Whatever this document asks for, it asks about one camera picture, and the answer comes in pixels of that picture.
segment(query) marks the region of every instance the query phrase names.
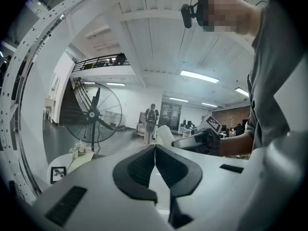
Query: fluorescent light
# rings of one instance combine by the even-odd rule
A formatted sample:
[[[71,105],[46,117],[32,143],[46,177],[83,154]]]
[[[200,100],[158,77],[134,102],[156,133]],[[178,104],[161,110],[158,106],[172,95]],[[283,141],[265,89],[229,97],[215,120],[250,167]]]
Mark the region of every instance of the fluorescent light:
[[[202,104],[212,106],[212,107],[215,107],[215,108],[218,107],[217,105],[212,105],[212,104],[209,104],[209,103],[202,103]]]
[[[187,72],[187,71],[184,71],[184,70],[182,70],[181,75],[193,77],[193,78],[197,78],[197,79],[202,79],[202,80],[206,80],[206,81],[213,82],[213,83],[217,83],[219,81],[218,79],[214,79],[214,78],[211,78],[211,77],[208,77],[208,76],[205,76],[205,75],[195,74],[195,73],[192,73],[192,72]]]
[[[241,93],[241,94],[243,94],[243,95],[245,95],[245,96],[247,96],[247,97],[249,97],[249,94],[248,94],[248,92],[247,91],[244,91],[244,90],[242,90],[241,88],[237,88],[237,89],[235,89],[237,92],[239,92],[239,93]]]
[[[123,83],[106,83],[109,86],[125,86]]]
[[[176,100],[176,101],[181,101],[181,102],[188,102],[187,100],[177,99],[177,98],[169,98],[169,99]]]

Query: metal rail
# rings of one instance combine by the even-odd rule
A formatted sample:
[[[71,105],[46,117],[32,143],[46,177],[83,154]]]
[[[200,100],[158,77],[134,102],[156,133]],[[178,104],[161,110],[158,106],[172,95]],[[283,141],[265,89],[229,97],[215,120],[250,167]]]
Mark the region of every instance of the metal rail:
[[[121,66],[121,65],[130,65],[126,56],[123,53],[95,57],[76,63],[72,72],[98,68],[98,67]]]

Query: white ceiling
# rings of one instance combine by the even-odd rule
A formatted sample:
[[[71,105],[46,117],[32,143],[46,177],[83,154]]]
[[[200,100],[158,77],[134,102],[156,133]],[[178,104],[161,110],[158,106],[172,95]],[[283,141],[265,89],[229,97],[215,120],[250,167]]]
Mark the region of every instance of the white ceiling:
[[[246,1],[254,5],[260,0]],[[177,13],[182,4],[196,2],[197,0],[120,0],[120,8],[126,15],[144,10]],[[183,22],[174,18],[129,19],[122,24],[128,28],[146,86],[163,87],[166,97],[186,99],[196,105],[201,105],[202,102],[220,107],[249,104],[245,96],[235,92],[235,88],[247,90],[247,75],[252,68],[254,56],[237,41],[221,34],[203,32],[196,23],[191,29],[185,29]],[[72,43],[89,58],[125,53],[116,44],[103,16],[92,21]],[[214,77],[219,82],[213,84],[183,77],[179,75],[181,70]],[[106,77],[97,78],[104,82]],[[121,81],[126,84],[141,84],[137,78],[122,78]]]

